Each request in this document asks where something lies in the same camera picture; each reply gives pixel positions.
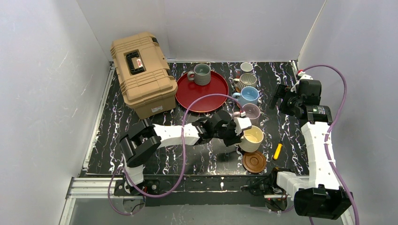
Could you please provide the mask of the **cream yellow mug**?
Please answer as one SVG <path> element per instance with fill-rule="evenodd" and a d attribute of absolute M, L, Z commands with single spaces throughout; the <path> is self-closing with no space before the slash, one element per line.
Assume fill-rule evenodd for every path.
<path fill-rule="evenodd" d="M 250 129 L 243 132 L 238 147 L 245 152 L 255 152 L 260 147 L 263 138 L 264 134 L 262 130 L 257 126 L 252 126 Z"/>

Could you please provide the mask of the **lilac textured mug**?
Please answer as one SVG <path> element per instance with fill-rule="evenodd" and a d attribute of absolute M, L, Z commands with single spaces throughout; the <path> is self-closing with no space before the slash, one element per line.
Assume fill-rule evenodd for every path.
<path fill-rule="evenodd" d="M 260 115 L 260 108 L 257 105 L 248 103 L 242 106 L 239 111 L 232 114 L 232 121 L 234 117 L 247 117 L 250 119 L 252 126 L 257 126 L 259 123 Z"/>

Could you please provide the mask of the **light blue textured mug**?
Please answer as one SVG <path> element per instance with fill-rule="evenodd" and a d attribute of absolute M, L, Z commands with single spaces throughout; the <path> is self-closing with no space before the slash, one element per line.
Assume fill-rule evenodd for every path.
<path fill-rule="evenodd" d="M 260 94 L 255 87 L 247 86 L 240 92 L 233 93 L 231 96 L 238 101 L 239 108 L 241 108 L 248 103 L 257 105 Z"/>

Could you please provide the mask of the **grey ribbed mug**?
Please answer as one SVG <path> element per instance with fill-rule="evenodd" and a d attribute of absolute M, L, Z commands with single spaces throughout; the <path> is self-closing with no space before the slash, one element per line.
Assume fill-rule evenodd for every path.
<path fill-rule="evenodd" d="M 257 83 L 257 77 L 250 73 L 242 74 L 239 78 L 233 79 L 233 86 L 236 91 L 241 92 L 244 87 L 255 87 Z"/>

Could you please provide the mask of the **grey printed mug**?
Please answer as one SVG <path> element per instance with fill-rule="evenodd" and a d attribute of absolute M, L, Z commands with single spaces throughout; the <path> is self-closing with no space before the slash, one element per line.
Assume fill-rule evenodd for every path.
<path fill-rule="evenodd" d="M 235 78 L 240 78 L 241 75 L 251 73 L 253 65 L 250 62 L 243 62 L 234 70 Z"/>

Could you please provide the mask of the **sage green mug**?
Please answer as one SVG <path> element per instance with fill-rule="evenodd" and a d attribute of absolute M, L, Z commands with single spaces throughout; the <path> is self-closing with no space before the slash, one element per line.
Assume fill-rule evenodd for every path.
<path fill-rule="evenodd" d="M 211 68 L 204 63 L 197 64 L 192 71 L 187 73 L 187 78 L 199 86 L 206 86 L 211 82 Z"/>

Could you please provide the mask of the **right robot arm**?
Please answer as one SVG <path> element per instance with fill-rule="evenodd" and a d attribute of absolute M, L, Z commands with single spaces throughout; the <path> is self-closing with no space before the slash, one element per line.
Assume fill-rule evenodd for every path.
<path fill-rule="evenodd" d="M 269 108 L 274 109 L 279 99 L 279 111 L 300 121 L 309 178 L 305 181 L 290 169 L 276 167 L 270 174 L 269 186 L 290 195 L 299 216 L 336 220 L 351 206 L 351 201 L 332 169 L 335 160 L 329 128 L 333 118 L 330 108 L 320 104 L 321 83 L 304 79 L 293 87 L 279 84 Z"/>

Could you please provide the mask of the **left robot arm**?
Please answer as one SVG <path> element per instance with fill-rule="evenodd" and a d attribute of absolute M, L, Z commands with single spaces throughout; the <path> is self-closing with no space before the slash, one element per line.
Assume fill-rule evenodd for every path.
<path fill-rule="evenodd" d="M 126 181 L 130 186 L 142 183 L 144 164 L 159 148 L 183 143 L 202 145 L 214 138 L 231 146 L 240 143 L 244 131 L 251 127 L 252 123 L 244 112 L 231 117 L 228 112 L 219 111 L 212 117 L 199 118 L 184 126 L 164 126 L 153 124 L 149 119 L 141 120 L 119 140 Z"/>

